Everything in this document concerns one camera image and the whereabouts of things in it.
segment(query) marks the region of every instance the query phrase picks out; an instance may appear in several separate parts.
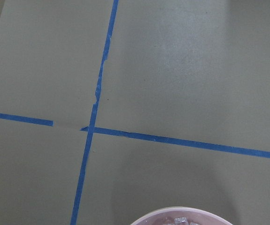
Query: clear plastic piece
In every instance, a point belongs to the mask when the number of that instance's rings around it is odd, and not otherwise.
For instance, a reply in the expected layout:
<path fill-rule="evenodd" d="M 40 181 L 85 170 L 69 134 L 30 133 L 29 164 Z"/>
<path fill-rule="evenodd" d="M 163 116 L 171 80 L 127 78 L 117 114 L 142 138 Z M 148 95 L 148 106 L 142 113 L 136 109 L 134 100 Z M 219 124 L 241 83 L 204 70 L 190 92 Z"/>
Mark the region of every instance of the clear plastic piece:
<path fill-rule="evenodd" d="M 188 220 L 186 217 L 179 217 L 174 219 L 175 225 L 188 225 Z"/>

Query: round container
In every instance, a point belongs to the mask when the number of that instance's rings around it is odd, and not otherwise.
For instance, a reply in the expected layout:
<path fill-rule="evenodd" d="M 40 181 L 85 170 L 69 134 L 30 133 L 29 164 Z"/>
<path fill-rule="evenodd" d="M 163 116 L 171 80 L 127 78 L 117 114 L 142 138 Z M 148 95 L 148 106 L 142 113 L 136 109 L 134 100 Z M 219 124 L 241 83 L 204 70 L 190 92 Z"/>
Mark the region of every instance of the round container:
<path fill-rule="evenodd" d="M 137 219 L 131 225 L 173 225 L 175 218 L 184 218 L 190 223 L 199 225 L 232 225 L 212 213 L 188 207 L 169 207 L 156 210 Z"/>

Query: gray floor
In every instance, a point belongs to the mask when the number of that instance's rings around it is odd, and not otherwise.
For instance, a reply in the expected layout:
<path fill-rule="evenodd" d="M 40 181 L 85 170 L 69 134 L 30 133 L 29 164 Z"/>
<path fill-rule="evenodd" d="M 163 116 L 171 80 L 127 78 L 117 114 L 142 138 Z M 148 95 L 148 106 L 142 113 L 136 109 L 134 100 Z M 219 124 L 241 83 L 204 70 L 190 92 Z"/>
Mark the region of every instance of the gray floor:
<path fill-rule="evenodd" d="M 0 225 L 70 223 L 112 1 L 0 0 Z M 120 0 L 96 126 L 270 152 L 270 1 Z M 78 225 L 188 206 L 270 224 L 270 159 L 94 134 Z"/>

